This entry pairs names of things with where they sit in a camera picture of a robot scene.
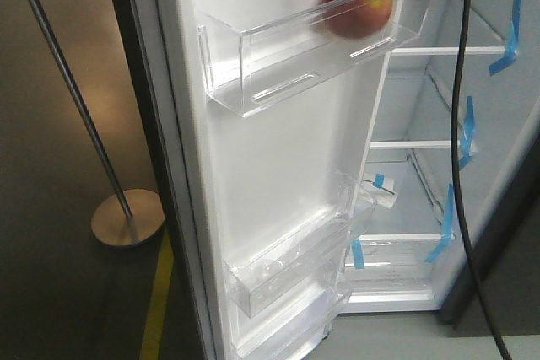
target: metal pole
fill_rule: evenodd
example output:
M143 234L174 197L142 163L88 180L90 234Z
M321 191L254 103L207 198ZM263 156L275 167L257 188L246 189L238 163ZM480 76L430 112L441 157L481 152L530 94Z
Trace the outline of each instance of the metal pole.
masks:
M98 155L100 156L101 163L103 164L105 168L105 172L107 173L107 176L109 176L109 180L111 181L112 187L115 191L118 201L120 202L121 208L124 214L126 214L127 219L131 219L133 217L132 210L127 204L126 196L124 195L124 192L122 188L120 187L120 183L118 181L118 178L116 177L114 169L112 168L111 161L109 160L109 157L107 156L107 152L105 151L103 142L101 141L100 135L98 134L95 128L94 122L92 121L92 117L90 116L88 108L86 107L86 104L84 103L83 96L78 90L78 86L75 83L75 79L73 78L71 70L69 69L68 62L66 61L66 58L64 57L62 53L62 49L60 48L60 45L58 44L57 38L54 35L54 31L52 30L52 27L51 27L51 24L49 23L48 18L46 17L45 11L43 10L43 7L41 6L41 2L40 0L28 0L28 2L30 3L30 6L32 7L32 11L34 12L35 18L37 19L37 22L40 25L41 31L43 32L43 35L46 38L47 44L49 45L49 48L51 48L52 55L54 56L54 59L57 62L58 68L60 69L60 72L62 73L62 76L64 78L64 81L66 82L67 87L69 88L69 92L71 93L73 97L73 101L75 102L75 105L77 106L78 112L83 118L84 125L86 126L86 129L88 130L90 138L92 138L92 142L94 143L95 149Z

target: gray floor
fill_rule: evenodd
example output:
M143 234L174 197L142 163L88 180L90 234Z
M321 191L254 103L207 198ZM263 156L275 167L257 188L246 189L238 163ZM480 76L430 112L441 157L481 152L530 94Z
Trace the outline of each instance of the gray floor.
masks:
M155 190L111 0L43 0L125 189ZM112 194L25 0L0 0L0 358L138 358L159 236L111 250Z
M341 316L330 336L306 360L491 360L499 354L489 337L450 337L432 313ZM511 336L514 360L540 358L539 336Z

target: blue tape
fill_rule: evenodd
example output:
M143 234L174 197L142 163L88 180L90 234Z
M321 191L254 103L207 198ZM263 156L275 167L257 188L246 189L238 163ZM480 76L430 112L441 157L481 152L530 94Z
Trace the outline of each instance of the blue tape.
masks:
M510 23L510 33L506 41L505 54L498 61L489 65L491 76L509 67L517 58L520 45L520 21L521 21L521 0L514 0L512 6L512 21Z
M362 250L362 244L358 239L353 241L353 256L354 256L354 268L364 268L364 251Z
M381 189L382 188L382 185L384 184L385 182L385 176L380 174L380 173L377 173L375 175L375 181L373 182L373 185L377 188L377 189Z
M465 114L465 122L463 124L463 135L460 142L462 158L459 160L459 169L473 160L471 155L471 146L473 145L474 135L476 134L476 120L474 118L474 100L472 96L467 96L467 113Z
M440 241L437 246L425 258L425 262L435 262L440 254L448 247L452 239L452 224L454 223L454 186L448 185L448 199L446 200L445 216L443 217Z

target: refrigerator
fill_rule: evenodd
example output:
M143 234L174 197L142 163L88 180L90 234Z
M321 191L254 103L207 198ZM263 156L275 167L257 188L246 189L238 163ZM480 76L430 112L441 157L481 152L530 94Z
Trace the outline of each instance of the refrigerator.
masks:
M113 3L205 358L301 359L340 314L444 305L465 260L463 0ZM537 135L540 13L472 4L460 149L476 241Z

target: red apple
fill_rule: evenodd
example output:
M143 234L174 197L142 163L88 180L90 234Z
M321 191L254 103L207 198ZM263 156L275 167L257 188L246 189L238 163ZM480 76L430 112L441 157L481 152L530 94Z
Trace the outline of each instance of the red apple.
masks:
M386 25L392 6L393 0L353 0L328 10L327 27L342 37L367 37Z

